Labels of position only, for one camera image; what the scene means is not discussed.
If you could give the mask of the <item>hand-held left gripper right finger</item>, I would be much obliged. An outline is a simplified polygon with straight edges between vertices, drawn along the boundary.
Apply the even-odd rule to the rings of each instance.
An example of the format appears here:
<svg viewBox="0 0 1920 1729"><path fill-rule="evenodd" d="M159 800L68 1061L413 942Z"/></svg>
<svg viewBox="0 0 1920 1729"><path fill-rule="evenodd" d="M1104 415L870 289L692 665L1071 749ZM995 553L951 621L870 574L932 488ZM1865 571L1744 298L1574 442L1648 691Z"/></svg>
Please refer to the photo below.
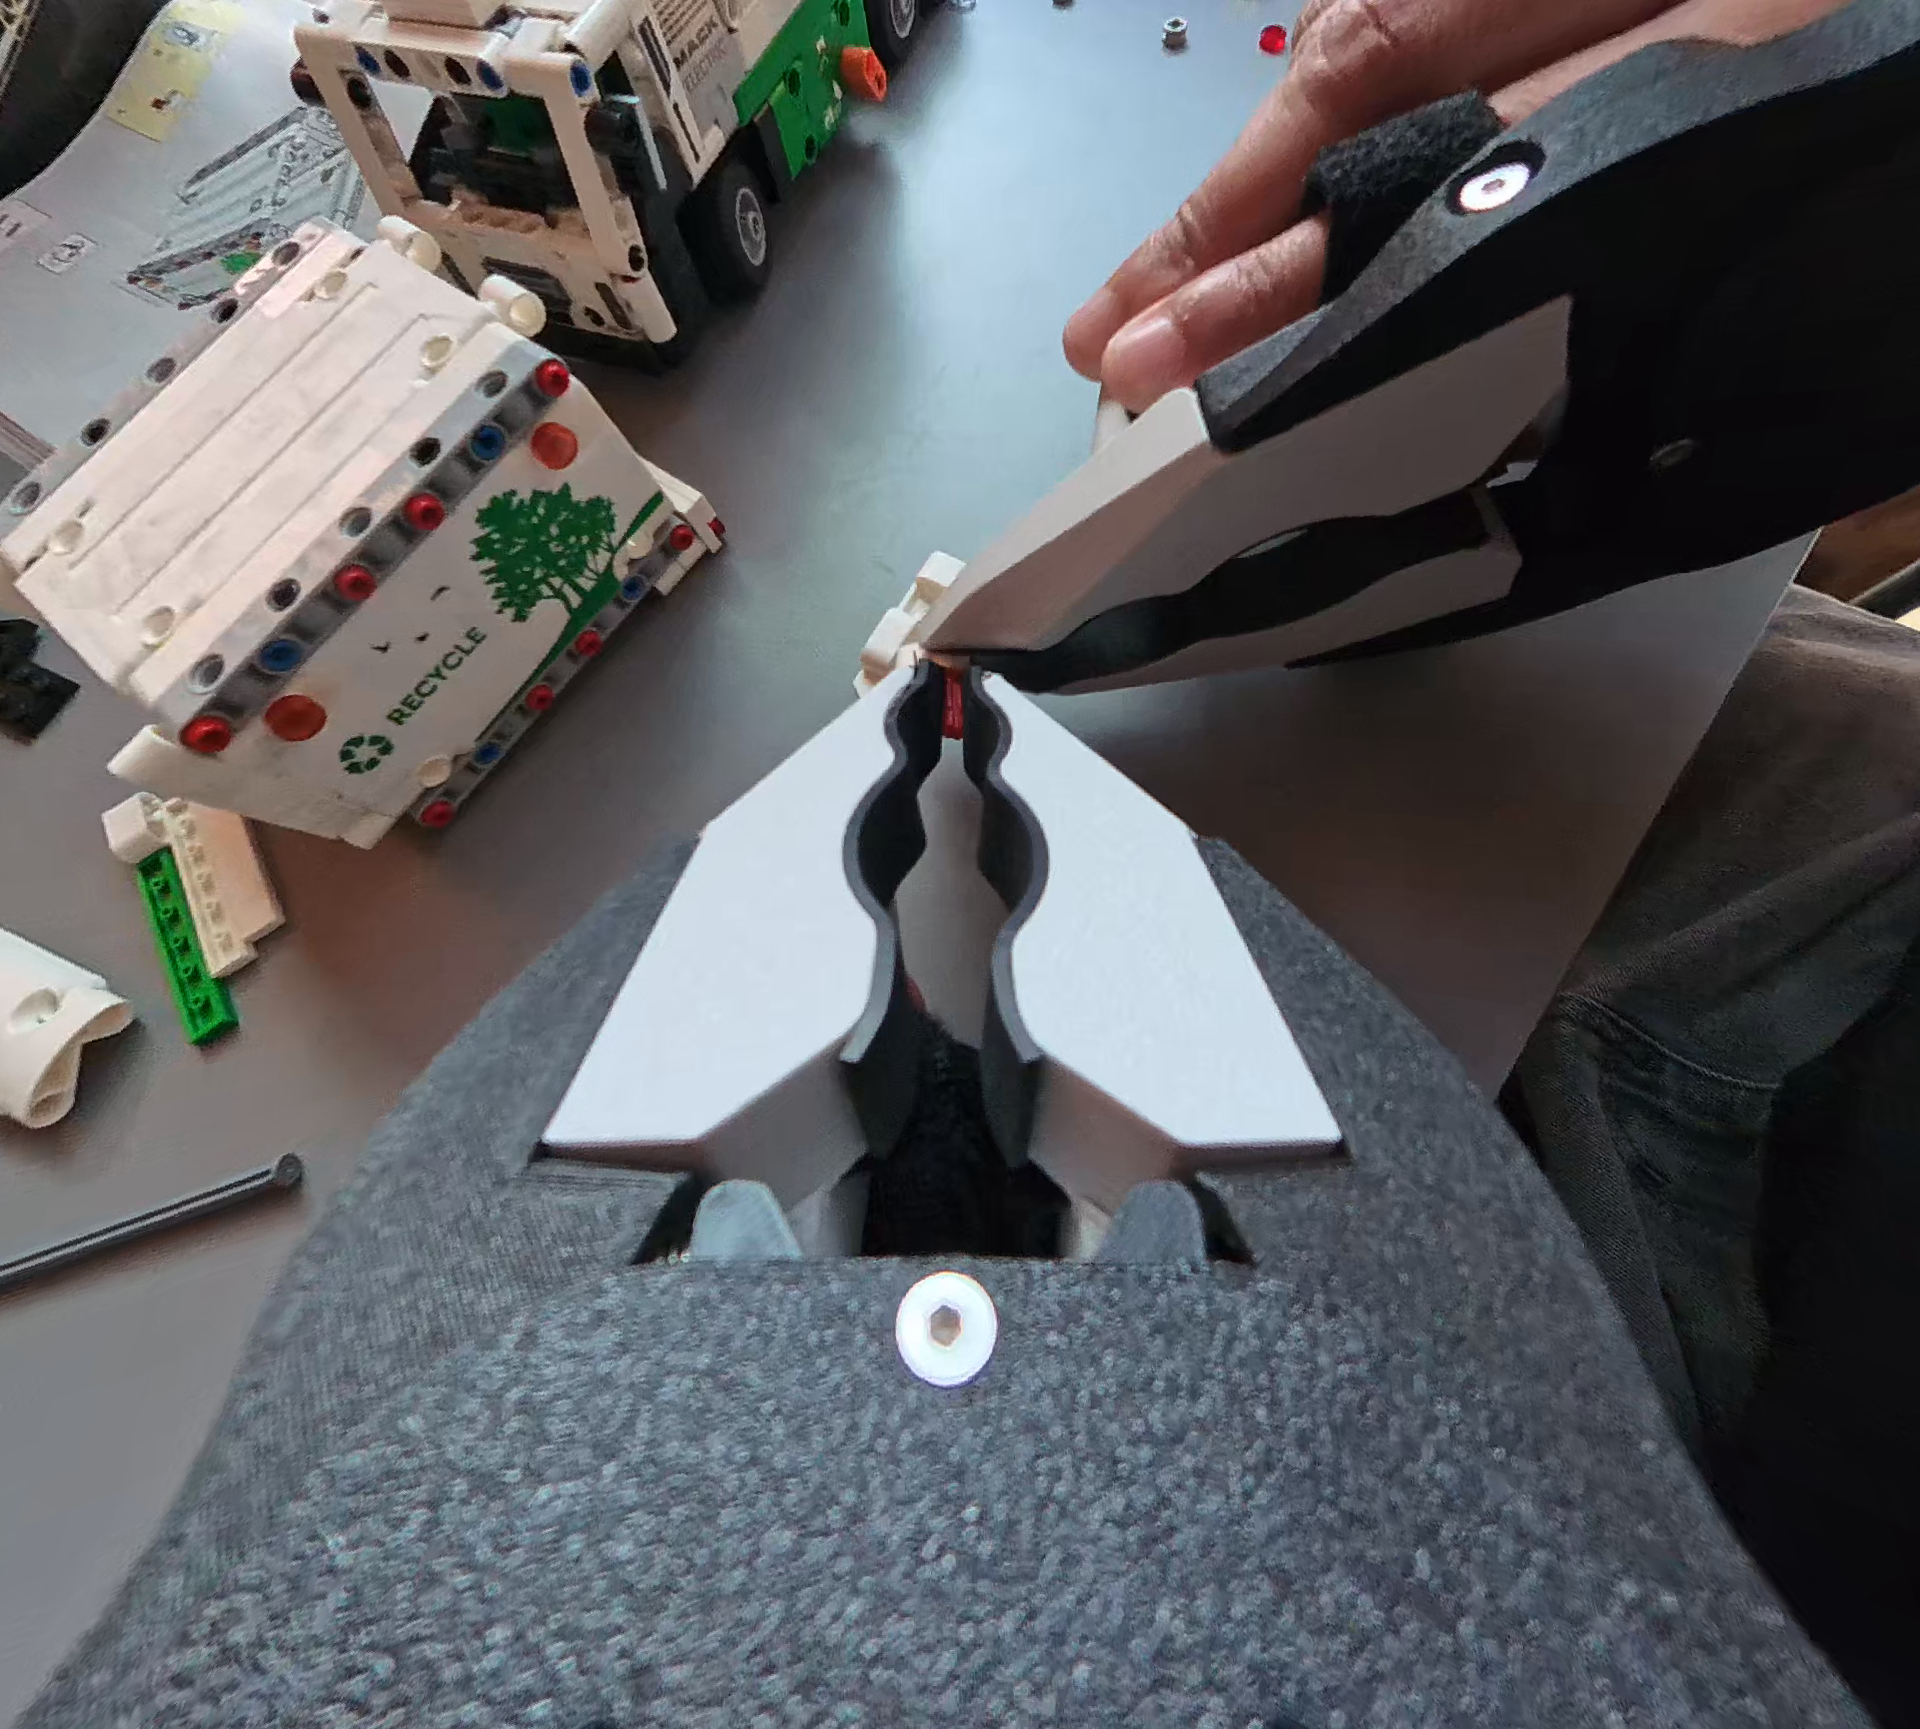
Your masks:
<svg viewBox="0 0 1920 1729"><path fill-rule="evenodd" d="M1116 1213L1146 1182L1340 1147L1191 829L1006 680L965 680L992 953L992 1133Z"/></svg>

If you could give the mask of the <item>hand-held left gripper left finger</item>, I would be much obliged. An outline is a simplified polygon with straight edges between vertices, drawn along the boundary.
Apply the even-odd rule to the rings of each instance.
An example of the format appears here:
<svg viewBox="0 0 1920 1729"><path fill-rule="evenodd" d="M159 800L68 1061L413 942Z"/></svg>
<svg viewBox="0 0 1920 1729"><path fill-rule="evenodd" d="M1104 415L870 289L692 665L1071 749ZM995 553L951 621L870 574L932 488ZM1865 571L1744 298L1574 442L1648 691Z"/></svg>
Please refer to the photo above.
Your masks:
<svg viewBox="0 0 1920 1729"><path fill-rule="evenodd" d="M893 671L702 832L547 1152L796 1203L900 1146L919 1027L894 897L924 854L945 705L936 665Z"/></svg>

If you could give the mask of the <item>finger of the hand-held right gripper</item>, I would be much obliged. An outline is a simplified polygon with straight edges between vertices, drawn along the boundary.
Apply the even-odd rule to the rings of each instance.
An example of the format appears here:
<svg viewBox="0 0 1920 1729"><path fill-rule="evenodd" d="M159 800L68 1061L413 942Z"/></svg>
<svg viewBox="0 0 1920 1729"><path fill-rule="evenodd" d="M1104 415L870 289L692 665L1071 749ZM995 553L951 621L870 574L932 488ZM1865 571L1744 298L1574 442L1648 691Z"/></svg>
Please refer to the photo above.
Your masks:
<svg viewBox="0 0 1920 1729"><path fill-rule="evenodd" d="M1045 648L986 648L982 665L1028 691L1077 691L1312 661L1496 602L1517 571L1493 496L1456 491L1293 530L1185 590L1107 607Z"/></svg>
<svg viewBox="0 0 1920 1729"><path fill-rule="evenodd" d="M1557 297L1251 445L1222 445L1193 387L1103 421L1089 457L965 564L920 624L924 656L1039 650L1293 530L1491 494L1564 384L1567 321Z"/></svg>

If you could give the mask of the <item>small white lego piece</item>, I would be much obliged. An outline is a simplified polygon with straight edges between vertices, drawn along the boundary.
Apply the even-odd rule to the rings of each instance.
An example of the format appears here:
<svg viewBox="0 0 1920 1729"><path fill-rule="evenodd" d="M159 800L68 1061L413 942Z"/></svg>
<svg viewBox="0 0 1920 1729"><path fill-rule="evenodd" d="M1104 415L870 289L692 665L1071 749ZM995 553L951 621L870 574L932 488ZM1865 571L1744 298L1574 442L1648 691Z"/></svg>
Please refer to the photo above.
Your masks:
<svg viewBox="0 0 1920 1729"><path fill-rule="evenodd" d="M965 571L965 559L936 550L917 568L906 594L873 624L860 647L853 694L866 697L894 668L917 665L920 656L919 631L924 619L936 612L940 600Z"/></svg>

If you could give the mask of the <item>white and green lego assembly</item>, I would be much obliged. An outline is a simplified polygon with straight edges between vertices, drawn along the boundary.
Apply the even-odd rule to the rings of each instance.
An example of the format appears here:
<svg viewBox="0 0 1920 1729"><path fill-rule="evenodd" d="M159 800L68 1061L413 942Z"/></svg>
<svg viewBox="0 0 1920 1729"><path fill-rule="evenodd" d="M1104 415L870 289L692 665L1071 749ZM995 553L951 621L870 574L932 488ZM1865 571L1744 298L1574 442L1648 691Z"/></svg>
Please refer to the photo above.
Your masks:
<svg viewBox="0 0 1920 1729"><path fill-rule="evenodd" d="M229 811L140 791L100 812L109 852L134 873L181 1033L196 1047L238 1027L226 979L285 923L252 841Z"/></svg>

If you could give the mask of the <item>white lego recycle container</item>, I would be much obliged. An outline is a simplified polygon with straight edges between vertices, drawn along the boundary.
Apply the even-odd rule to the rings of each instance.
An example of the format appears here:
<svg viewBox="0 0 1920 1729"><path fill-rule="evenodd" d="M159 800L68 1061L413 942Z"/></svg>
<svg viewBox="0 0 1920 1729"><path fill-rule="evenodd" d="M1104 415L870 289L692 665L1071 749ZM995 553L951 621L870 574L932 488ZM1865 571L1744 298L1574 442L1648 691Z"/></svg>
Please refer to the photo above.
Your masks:
<svg viewBox="0 0 1920 1729"><path fill-rule="evenodd" d="M308 221L4 503L23 600L141 717L134 791L368 849L446 826L724 545L542 337L403 217Z"/></svg>

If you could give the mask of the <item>white curved lego panel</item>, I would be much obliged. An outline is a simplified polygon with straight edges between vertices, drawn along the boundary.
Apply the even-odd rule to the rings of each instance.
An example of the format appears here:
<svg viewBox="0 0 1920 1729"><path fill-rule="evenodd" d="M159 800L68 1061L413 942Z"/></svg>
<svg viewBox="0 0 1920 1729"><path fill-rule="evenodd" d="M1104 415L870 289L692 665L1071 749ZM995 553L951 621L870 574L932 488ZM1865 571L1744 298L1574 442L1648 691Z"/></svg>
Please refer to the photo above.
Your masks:
<svg viewBox="0 0 1920 1729"><path fill-rule="evenodd" d="M29 1130L62 1119L81 1048L132 1017L100 975L3 929L3 1116Z"/></svg>

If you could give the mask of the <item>white lego truck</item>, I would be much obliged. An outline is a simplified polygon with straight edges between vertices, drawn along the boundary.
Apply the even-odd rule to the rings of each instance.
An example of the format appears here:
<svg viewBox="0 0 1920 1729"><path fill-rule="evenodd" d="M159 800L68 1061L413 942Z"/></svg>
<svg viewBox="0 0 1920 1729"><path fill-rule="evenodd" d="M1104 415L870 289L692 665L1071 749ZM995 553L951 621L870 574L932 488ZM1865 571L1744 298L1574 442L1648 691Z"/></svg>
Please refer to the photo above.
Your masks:
<svg viewBox="0 0 1920 1729"><path fill-rule="evenodd" d="M323 0L293 84L443 275L566 355L679 362L758 297L766 210L945 0Z"/></svg>

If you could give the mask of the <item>black lego pieces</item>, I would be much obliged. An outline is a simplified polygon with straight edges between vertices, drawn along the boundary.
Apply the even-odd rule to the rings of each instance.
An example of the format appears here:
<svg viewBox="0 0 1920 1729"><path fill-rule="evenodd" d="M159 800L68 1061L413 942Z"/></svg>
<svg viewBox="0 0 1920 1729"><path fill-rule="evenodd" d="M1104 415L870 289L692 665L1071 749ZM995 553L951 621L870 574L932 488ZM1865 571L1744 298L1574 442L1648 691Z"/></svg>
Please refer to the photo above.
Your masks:
<svg viewBox="0 0 1920 1729"><path fill-rule="evenodd" d="M40 626L3 617L3 734L30 743L79 694L79 682L38 661Z"/></svg>

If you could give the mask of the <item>lego instruction booklet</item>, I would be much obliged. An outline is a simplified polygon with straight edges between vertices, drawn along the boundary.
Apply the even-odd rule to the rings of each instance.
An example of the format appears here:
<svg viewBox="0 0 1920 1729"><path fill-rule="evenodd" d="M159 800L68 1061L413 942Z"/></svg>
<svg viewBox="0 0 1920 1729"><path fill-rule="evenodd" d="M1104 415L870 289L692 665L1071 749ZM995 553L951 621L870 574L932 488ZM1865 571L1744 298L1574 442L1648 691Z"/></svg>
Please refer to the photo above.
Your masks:
<svg viewBox="0 0 1920 1729"><path fill-rule="evenodd" d="M3 208L4 483L68 443L303 221L380 210L297 99L299 0L171 0L83 133Z"/></svg>

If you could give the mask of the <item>person's dark clothing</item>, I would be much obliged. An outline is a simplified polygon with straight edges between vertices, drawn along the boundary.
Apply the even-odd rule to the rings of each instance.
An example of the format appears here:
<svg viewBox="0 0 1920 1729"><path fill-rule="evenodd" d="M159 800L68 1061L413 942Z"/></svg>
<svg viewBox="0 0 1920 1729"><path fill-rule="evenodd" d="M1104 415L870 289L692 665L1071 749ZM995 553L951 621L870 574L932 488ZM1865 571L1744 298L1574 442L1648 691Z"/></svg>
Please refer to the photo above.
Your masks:
<svg viewBox="0 0 1920 1729"><path fill-rule="evenodd" d="M1749 1553L1914 1723L1914 631L1784 594L1499 1106Z"/></svg>

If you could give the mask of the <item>black long axle rod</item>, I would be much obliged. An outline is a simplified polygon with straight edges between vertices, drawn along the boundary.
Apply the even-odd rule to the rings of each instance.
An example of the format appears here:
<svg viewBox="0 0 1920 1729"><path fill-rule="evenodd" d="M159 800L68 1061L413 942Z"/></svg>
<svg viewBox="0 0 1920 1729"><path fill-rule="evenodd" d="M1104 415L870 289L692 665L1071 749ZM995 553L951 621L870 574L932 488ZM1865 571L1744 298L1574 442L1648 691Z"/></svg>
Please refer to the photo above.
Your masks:
<svg viewBox="0 0 1920 1729"><path fill-rule="evenodd" d="M161 1205L117 1218L76 1238L48 1242L30 1253L3 1260L3 1295L15 1295L51 1280L70 1269L124 1252L140 1242L168 1238L179 1229L210 1222L218 1215L291 1197L303 1186L303 1160L287 1149L275 1163L252 1166L233 1178L190 1192Z"/></svg>

